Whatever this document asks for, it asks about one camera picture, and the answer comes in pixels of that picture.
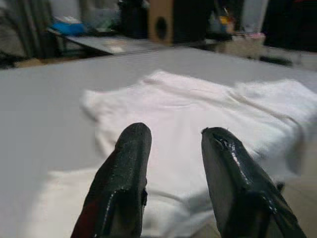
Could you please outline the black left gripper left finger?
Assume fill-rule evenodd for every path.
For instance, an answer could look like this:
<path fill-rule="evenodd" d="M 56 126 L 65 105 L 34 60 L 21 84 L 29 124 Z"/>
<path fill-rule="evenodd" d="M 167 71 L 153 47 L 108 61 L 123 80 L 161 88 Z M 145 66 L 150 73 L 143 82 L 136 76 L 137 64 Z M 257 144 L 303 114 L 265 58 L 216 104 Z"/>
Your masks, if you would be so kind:
<path fill-rule="evenodd" d="M 95 174 L 71 237 L 141 236 L 151 144 L 151 131 L 144 123 L 123 130 Z"/>

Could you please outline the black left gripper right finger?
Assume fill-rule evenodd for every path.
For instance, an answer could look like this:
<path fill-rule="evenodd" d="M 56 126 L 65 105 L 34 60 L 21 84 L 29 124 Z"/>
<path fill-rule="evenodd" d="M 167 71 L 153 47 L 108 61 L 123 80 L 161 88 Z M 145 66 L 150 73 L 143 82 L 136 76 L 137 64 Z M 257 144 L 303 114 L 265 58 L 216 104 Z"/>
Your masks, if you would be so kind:
<path fill-rule="evenodd" d="M 292 209 L 243 143 L 222 127 L 202 131 L 202 158 L 223 238 L 304 238 Z"/>

